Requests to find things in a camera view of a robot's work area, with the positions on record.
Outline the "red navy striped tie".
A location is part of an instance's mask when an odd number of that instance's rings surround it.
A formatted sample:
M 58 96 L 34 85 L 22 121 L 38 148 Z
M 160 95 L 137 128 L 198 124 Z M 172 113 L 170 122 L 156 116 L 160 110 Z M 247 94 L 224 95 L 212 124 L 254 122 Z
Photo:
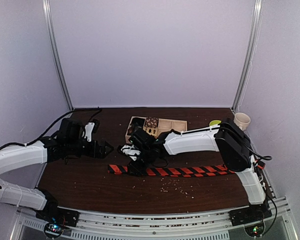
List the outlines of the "red navy striped tie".
M 129 176 L 150 176 L 150 177 L 214 177 L 234 174 L 234 171 L 229 170 L 223 164 L 197 166 L 197 167 L 149 167 L 141 173 L 131 173 L 128 167 L 124 165 L 108 164 L 108 173 L 115 175 L 129 175 Z

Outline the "wooden compartment box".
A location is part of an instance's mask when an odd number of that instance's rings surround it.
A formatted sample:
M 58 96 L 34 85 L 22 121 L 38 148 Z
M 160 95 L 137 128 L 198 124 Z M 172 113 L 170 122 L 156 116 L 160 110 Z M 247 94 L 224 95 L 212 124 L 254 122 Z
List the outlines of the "wooden compartment box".
M 143 127 L 140 127 L 140 126 L 135 126 L 135 127 L 136 127 L 136 130 L 137 129 L 143 129 Z M 130 144 L 129 138 L 130 138 L 131 135 L 127 135 L 128 128 L 127 128 L 126 133 L 125 133 L 125 142 L 127 144 Z M 157 126 L 157 128 L 158 128 L 157 137 L 161 133 L 163 133 L 163 132 L 169 132 L 170 130 L 175 130 L 177 132 L 185 132 L 185 131 L 188 130 L 188 122 L 186 120 L 158 118 L 158 126 Z

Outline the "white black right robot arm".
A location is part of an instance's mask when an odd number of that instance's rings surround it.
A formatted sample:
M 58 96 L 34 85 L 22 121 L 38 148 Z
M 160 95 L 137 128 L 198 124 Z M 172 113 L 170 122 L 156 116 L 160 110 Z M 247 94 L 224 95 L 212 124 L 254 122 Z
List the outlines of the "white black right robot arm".
M 221 155 L 223 163 L 240 179 L 248 201 L 252 206 L 246 210 L 249 220 L 258 220 L 265 212 L 264 183 L 257 172 L 260 157 L 251 150 L 249 137 L 230 119 L 200 129 L 179 132 L 174 129 L 153 137 L 138 128 L 129 138 L 131 145 L 121 151 L 131 158 L 128 173 L 140 176 L 159 158 L 182 153 L 212 151 Z

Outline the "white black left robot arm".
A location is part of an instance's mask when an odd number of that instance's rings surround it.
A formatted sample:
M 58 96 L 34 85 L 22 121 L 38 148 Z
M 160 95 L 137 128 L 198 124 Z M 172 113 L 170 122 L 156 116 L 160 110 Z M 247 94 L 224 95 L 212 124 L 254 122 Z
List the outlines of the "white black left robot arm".
M 42 136 L 34 142 L 10 143 L 0 148 L 0 176 L 12 170 L 37 164 L 47 164 L 68 157 L 87 156 L 104 159 L 113 150 L 108 142 L 93 139 L 100 122 L 93 120 L 83 125 L 80 121 L 64 118 L 52 136 Z M 22 206 L 37 211 L 51 222 L 62 218 L 58 202 L 47 191 L 30 189 L 0 179 L 0 203 Z

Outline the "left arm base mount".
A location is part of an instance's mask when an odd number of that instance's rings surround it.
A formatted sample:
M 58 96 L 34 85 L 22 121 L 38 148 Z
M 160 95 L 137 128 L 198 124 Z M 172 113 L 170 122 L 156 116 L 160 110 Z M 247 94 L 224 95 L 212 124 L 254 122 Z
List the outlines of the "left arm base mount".
M 77 226 L 80 216 L 78 211 L 59 207 L 57 199 L 52 194 L 44 189 L 39 191 L 43 193 L 46 204 L 42 210 L 35 210 L 35 217 L 47 222 L 43 233 L 49 240 L 55 240 L 64 233 L 64 230 Z

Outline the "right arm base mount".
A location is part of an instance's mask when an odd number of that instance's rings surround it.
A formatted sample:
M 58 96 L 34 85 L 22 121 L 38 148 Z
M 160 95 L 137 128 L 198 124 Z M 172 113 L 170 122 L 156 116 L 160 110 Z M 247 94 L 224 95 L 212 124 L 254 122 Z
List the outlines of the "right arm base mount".
M 278 217 L 278 207 L 273 199 L 270 200 L 274 206 L 274 217 L 269 226 L 266 226 L 265 219 L 273 216 L 270 205 L 267 201 L 258 205 L 231 210 L 228 212 L 233 227 L 244 226 L 245 233 L 254 239 L 264 237 L 274 226 Z

